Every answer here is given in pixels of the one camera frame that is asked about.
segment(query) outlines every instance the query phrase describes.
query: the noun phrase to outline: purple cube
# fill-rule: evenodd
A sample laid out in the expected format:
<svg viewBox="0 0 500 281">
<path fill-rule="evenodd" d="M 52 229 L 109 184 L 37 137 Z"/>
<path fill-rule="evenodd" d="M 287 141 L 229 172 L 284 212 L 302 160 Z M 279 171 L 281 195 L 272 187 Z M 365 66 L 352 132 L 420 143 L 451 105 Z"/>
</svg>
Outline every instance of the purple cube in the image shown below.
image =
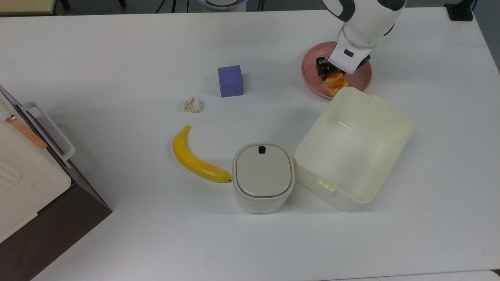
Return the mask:
<svg viewBox="0 0 500 281">
<path fill-rule="evenodd" d="M 243 95 L 243 77 L 239 65 L 221 67 L 218 71 L 221 97 Z"/>
</svg>

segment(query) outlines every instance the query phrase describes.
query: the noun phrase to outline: yellow banana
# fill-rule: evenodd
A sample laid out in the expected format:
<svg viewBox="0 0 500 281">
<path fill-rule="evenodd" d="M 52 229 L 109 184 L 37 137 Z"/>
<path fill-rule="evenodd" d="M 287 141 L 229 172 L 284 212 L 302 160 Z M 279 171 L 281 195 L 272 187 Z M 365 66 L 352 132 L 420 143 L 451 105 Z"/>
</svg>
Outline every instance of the yellow banana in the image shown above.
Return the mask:
<svg viewBox="0 0 500 281">
<path fill-rule="evenodd" d="M 203 162 L 189 152 L 186 146 L 186 137 L 191 126 L 186 126 L 182 132 L 173 138 L 172 148 L 177 160 L 191 172 L 218 183 L 229 183 L 233 179 L 225 170 Z"/>
</svg>

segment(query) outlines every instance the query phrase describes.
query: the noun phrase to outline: gray floor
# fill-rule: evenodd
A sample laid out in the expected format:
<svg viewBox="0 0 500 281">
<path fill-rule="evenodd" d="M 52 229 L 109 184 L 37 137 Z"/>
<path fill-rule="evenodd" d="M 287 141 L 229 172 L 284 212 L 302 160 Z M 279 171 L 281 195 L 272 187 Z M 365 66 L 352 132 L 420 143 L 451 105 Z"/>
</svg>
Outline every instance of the gray floor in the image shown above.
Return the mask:
<svg viewBox="0 0 500 281">
<path fill-rule="evenodd" d="M 59 0 L 55 14 L 73 15 L 110 15 L 110 14 L 161 14 L 199 13 L 202 6 L 197 0 L 126 0 L 122 8 L 118 0 L 68 0 L 71 8 L 64 10 Z M 445 3 L 458 3 L 459 0 L 407 0 L 407 7 L 442 7 Z M 322 10 L 321 0 L 266 0 L 264 11 Z M 259 0 L 248 0 L 247 11 L 255 12 Z M 500 0 L 478 0 L 474 15 L 491 51 L 496 67 L 500 70 Z"/>
</svg>

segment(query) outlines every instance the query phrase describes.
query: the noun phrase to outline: dark wood panel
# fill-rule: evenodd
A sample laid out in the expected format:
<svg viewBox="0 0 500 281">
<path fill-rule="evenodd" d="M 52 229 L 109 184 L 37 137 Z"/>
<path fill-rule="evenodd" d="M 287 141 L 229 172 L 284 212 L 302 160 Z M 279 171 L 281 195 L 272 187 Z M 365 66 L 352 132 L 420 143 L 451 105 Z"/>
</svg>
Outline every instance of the dark wood panel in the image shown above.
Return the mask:
<svg viewBox="0 0 500 281">
<path fill-rule="evenodd" d="M 0 280 L 31 280 L 111 212 L 74 184 L 0 243 Z"/>
</svg>

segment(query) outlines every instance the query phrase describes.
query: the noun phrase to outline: white plastic box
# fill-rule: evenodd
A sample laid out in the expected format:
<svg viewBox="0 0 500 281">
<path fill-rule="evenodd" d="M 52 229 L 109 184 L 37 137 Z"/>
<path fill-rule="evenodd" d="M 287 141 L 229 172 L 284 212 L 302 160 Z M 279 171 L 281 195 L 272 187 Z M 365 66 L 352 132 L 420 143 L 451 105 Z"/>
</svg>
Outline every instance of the white plastic box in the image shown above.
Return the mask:
<svg viewBox="0 0 500 281">
<path fill-rule="evenodd" d="M 341 89 L 295 152 L 298 182 L 342 211 L 370 202 L 412 133 L 380 98 Z"/>
</svg>

